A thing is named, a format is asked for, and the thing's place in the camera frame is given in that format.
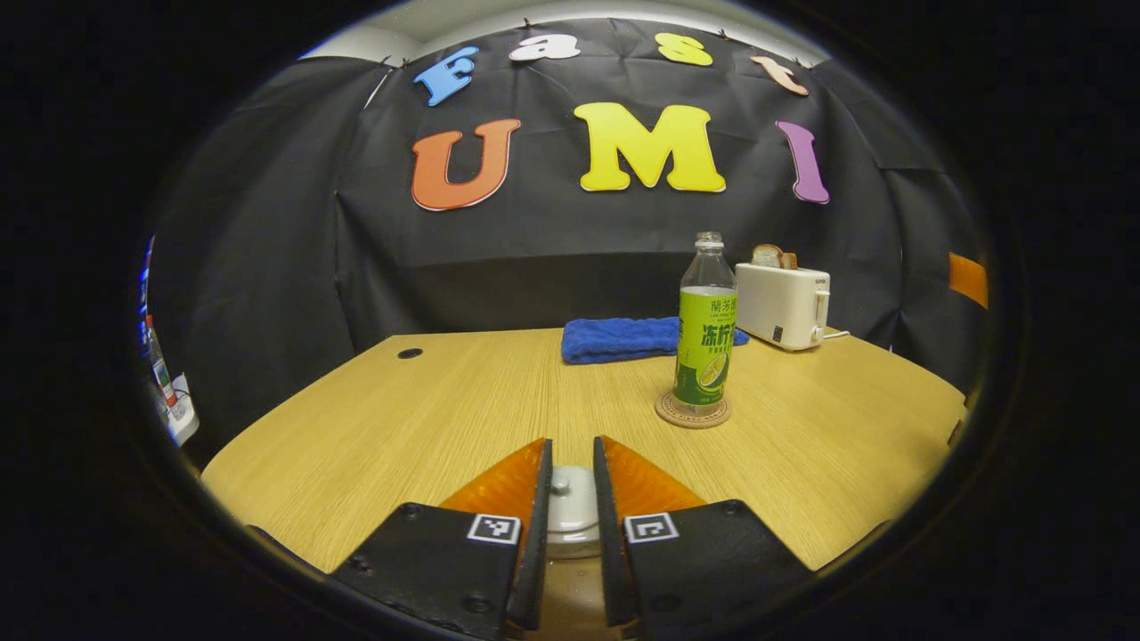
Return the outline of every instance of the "letter a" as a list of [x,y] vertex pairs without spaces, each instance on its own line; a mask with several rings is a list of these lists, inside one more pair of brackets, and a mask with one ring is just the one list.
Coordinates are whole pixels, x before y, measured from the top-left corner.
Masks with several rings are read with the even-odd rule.
[[418,140],[416,167],[412,172],[412,198],[430,211],[471,206],[490,197],[506,179],[511,155],[511,132],[522,123],[514,119],[486,122],[475,128],[475,136],[483,139],[482,165],[479,175],[466,182],[449,182],[447,168],[451,145],[463,138],[458,131],[445,131]]

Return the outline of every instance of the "table surface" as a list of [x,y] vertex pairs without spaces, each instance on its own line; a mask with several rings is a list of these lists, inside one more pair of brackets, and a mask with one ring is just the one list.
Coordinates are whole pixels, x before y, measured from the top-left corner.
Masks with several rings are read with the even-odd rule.
[[[562,330],[392,336],[229,443],[202,480],[325,571],[406,501],[438,504],[538,437],[592,466],[593,437],[632,447],[709,502],[740,498],[817,569],[917,497],[964,416],[951,384],[854,336],[733,349],[732,416],[670,425],[653,403],[674,357],[567,365]],[[410,359],[401,350],[421,348]]]

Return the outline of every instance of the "orange panel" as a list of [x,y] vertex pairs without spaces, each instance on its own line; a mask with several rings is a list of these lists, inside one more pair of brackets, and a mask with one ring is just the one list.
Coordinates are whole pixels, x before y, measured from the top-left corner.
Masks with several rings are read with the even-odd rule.
[[618,522],[632,514],[652,514],[705,505],[706,501],[625,445],[603,436],[605,462],[613,484]]
[[518,517],[522,521],[523,537],[519,541],[521,550],[530,532],[530,512],[534,509],[535,490],[538,486],[538,465],[543,460],[545,445],[546,439],[539,438],[508,454],[447,497],[439,506],[473,514]]
[[990,309],[986,268],[956,253],[950,254],[950,289]]

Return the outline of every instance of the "purple letter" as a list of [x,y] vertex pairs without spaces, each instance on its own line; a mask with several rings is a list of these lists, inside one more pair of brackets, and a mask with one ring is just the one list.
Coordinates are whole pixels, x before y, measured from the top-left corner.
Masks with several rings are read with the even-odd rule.
[[796,185],[792,186],[796,197],[809,203],[826,204],[831,194],[823,186],[820,165],[815,162],[815,151],[812,148],[815,136],[798,124],[782,120],[776,121],[776,127],[788,137],[791,160],[796,163]]

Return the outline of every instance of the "blue towel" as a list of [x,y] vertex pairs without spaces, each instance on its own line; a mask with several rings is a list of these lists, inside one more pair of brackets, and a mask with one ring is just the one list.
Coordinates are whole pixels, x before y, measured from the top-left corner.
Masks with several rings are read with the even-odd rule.
[[[578,319],[562,331],[562,358],[567,363],[610,363],[646,356],[677,354],[677,317]],[[736,330],[733,344],[748,342]]]

